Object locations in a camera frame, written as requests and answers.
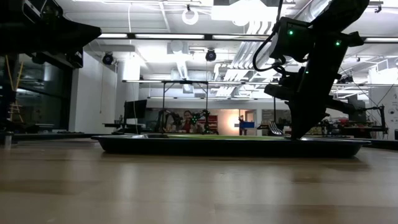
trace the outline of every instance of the black equipment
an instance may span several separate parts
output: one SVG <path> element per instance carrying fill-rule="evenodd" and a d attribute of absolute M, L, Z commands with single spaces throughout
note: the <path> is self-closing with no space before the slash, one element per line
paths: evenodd
<path fill-rule="evenodd" d="M 209 115 L 210 112 L 208 110 L 203 110 L 200 113 L 194 113 L 192 114 L 191 124 L 196 125 L 196 123 L 200 118 L 205 117 L 205 126 L 204 126 L 205 130 L 203 130 L 203 134 L 211 134 L 213 132 L 210 130 L 209 126 Z"/>
<path fill-rule="evenodd" d="M 365 102 L 362 100 L 358 100 L 357 95 L 348 97 L 348 103 L 358 109 L 366 107 Z M 356 121 L 356 122 L 365 123 L 368 121 L 368 119 L 366 117 L 366 111 L 363 111 L 363 110 L 357 110 L 357 112 L 349 114 L 348 118 L 350 121 Z"/>
<path fill-rule="evenodd" d="M 145 118 L 147 100 L 124 102 L 124 123 L 131 118 Z"/>
<path fill-rule="evenodd" d="M 101 29 L 65 19 L 54 0 L 3 0 L 0 34 L 0 55 L 62 57 L 81 68 L 82 48 L 99 37 Z"/>
<path fill-rule="evenodd" d="M 112 52 L 106 52 L 105 56 L 102 58 L 102 62 L 105 65 L 112 65 L 113 64 L 113 53 Z"/>
<path fill-rule="evenodd" d="M 282 74 L 280 86 L 269 84 L 264 92 L 287 100 L 292 113 L 292 139 L 300 139 L 327 115 L 326 108 L 357 112 L 353 105 L 334 100 L 329 92 L 333 82 L 341 78 L 338 70 L 348 47 L 364 44 L 358 32 L 341 32 L 361 17 L 369 0 L 333 0 L 312 22 L 279 19 L 282 3 L 280 0 L 273 33 L 254 54 L 253 67 L 260 72 L 274 69 Z M 258 68 L 256 57 L 271 39 L 270 57 L 276 62 L 269 68 Z M 285 56 L 307 62 L 307 66 L 297 73 L 286 72 L 282 66 Z"/>
<path fill-rule="evenodd" d="M 206 61 L 212 62 L 212 61 L 216 60 L 216 58 L 217 58 L 217 54 L 214 51 L 214 49 L 208 49 L 207 54 L 206 54 Z"/>
<path fill-rule="evenodd" d="M 164 114 L 165 114 L 165 121 L 162 123 L 162 125 L 160 125 L 161 122 L 162 122 L 162 118 L 163 118 Z M 170 116 L 173 118 L 173 125 L 176 125 L 176 127 L 181 126 L 183 118 L 180 117 L 179 114 L 171 112 L 171 111 L 168 111 L 167 109 L 162 109 L 162 110 L 159 111 L 159 114 L 158 114 L 158 117 L 157 117 L 157 121 L 156 121 L 156 125 L 155 125 L 155 132 L 161 131 L 160 130 L 161 128 L 165 128 L 166 127 L 167 120 L 169 120 Z"/>

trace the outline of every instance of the black stand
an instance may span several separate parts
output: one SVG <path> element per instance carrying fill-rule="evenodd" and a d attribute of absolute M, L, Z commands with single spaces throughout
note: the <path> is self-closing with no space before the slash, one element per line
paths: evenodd
<path fill-rule="evenodd" d="M 162 122 L 160 124 L 161 133 L 164 134 L 164 128 L 165 128 L 164 127 L 165 94 L 176 83 L 179 83 L 179 84 L 182 84 L 182 85 L 193 85 L 193 84 L 196 83 L 206 93 L 206 109 L 203 111 L 203 112 L 205 112 L 205 119 L 206 119 L 206 121 L 205 121 L 205 132 L 206 132 L 206 127 L 207 127 L 207 131 L 210 131 L 208 129 L 208 127 L 209 127 L 209 124 L 208 124 L 208 114 L 209 114 L 209 112 L 207 110 L 207 108 L 208 108 L 208 92 L 209 92 L 209 83 L 208 83 L 208 81 L 164 80 L 164 81 L 162 81 L 162 83 L 163 83 L 163 106 L 162 106 L 162 111 L 161 111 L 161 113 L 162 113 Z M 172 85 L 166 89 L 166 83 L 172 83 Z M 199 85 L 199 84 L 206 85 L 206 90 L 203 89 L 203 87 L 201 85 Z"/>

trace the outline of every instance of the fluorescent light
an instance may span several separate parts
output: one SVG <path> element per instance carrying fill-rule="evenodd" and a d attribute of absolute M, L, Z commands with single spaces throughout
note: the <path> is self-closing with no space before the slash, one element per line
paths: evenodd
<path fill-rule="evenodd" d="M 213 35 L 215 40 L 258 40 L 263 41 L 268 35 Z"/>
<path fill-rule="evenodd" d="M 370 42 L 398 43 L 398 38 L 383 38 L 383 37 L 366 38 L 365 43 L 370 43 Z"/>
<path fill-rule="evenodd" d="M 253 98 L 231 98 L 231 100 L 254 100 Z"/>
<path fill-rule="evenodd" d="M 137 39 L 204 39 L 201 34 L 136 34 Z"/>
<path fill-rule="evenodd" d="M 148 0 L 72 0 L 76 2 L 102 2 L 105 4 L 113 3 L 113 4 L 131 4 L 131 3 L 141 3 L 141 4 L 158 4 L 159 2 L 163 2 L 163 4 L 191 4 L 200 6 L 200 1 L 148 1 Z"/>
<path fill-rule="evenodd" d="M 345 98 L 350 97 L 350 96 L 355 96 L 355 95 L 360 95 L 360 94 L 367 94 L 367 93 L 369 93 L 369 92 L 368 91 L 360 91 L 360 92 L 357 92 L 357 93 L 353 93 L 353 94 L 349 94 L 349 95 L 345 95 L 345 96 L 340 96 L 338 98 L 339 99 L 345 99 Z"/>
<path fill-rule="evenodd" d="M 212 81 L 209 82 L 209 84 L 225 84 L 225 85 L 227 85 L 227 84 L 239 85 L 242 83 L 245 83 L 245 82 L 212 82 Z"/>
<path fill-rule="evenodd" d="M 177 99 L 181 100 L 205 100 L 206 98 L 202 99 L 200 97 L 176 97 Z"/>
<path fill-rule="evenodd" d="M 225 97 L 212 97 L 212 98 L 209 98 L 209 100 L 228 100 L 228 98 L 225 98 Z"/>
<path fill-rule="evenodd" d="M 98 38 L 127 38 L 127 34 L 101 34 Z"/>
<path fill-rule="evenodd" d="M 150 96 L 148 99 L 156 99 L 156 100 L 163 100 L 161 96 Z M 165 97 L 165 99 L 174 99 L 174 97 Z"/>
<path fill-rule="evenodd" d="M 162 83 L 160 80 L 123 80 L 123 82 L 131 83 Z"/>
<path fill-rule="evenodd" d="M 250 85 L 268 85 L 268 84 L 271 84 L 270 82 L 248 82 L 248 83 L 246 83 L 246 84 L 250 84 Z"/>

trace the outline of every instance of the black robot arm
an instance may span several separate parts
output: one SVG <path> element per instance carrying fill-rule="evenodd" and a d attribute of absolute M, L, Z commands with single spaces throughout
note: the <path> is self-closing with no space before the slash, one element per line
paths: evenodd
<path fill-rule="evenodd" d="M 270 58 L 272 68 L 282 74 L 279 85 L 267 85 L 264 92 L 287 100 L 292 114 L 292 138 L 300 139 L 327 114 L 326 108 L 354 113 L 349 104 L 335 101 L 330 90 L 336 79 L 348 47 L 363 45 L 358 32 L 343 34 L 358 20 L 369 0 L 333 0 L 312 22 L 282 17 L 274 27 Z M 286 72 L 285 57 L 307 66 L 297 73 Z"/>

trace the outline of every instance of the security camera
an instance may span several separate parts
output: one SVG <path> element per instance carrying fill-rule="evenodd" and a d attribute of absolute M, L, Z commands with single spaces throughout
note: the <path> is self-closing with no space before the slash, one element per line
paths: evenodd
<path fill-rule="evenodd" d="M 216 58 L 217 58 L 217 54 L 214 51 L 214 49 L 208 49 L 207 54 L 206 54 L 206 61 L 212 62 L 212 61 L 216 60 Z"/>
<path fill-rule="evenodd" d="M 105 65 L 112 65 L 112 63 L 113 63 L 113 53 L 112 52 L 106 52 L 104 58 L 102 58 L 102 62 Z"/>

